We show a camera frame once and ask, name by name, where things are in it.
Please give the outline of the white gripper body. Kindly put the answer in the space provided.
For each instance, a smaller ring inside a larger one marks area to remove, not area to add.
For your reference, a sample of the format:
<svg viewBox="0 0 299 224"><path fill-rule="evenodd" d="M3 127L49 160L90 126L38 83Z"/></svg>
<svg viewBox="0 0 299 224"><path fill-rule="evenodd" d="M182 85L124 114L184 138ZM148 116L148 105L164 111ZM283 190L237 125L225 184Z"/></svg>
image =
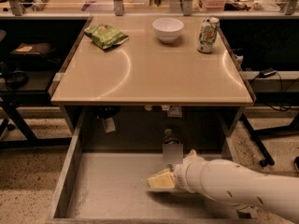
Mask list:
<svg viewBox="0 0 299 224"><path fill-rule="evenodd" d="M183 163L176 164L174 168L177 186L189 193L202 193L201 171L205 165L206 160L202 157L185 157Z"/></svg>

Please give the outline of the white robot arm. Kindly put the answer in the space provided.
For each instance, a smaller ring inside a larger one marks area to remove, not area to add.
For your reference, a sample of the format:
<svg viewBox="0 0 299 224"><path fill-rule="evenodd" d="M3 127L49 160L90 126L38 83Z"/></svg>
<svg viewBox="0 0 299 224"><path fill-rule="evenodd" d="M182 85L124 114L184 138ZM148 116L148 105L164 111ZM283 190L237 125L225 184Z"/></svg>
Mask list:
<svg viewBox="0 0 299 224"><path fill-rule="evenodd" d="M154 192L199 193L237 210L259 207L299 223L299 178L258 173L239 163L208 161L195 150L147 180Z"/></svg>

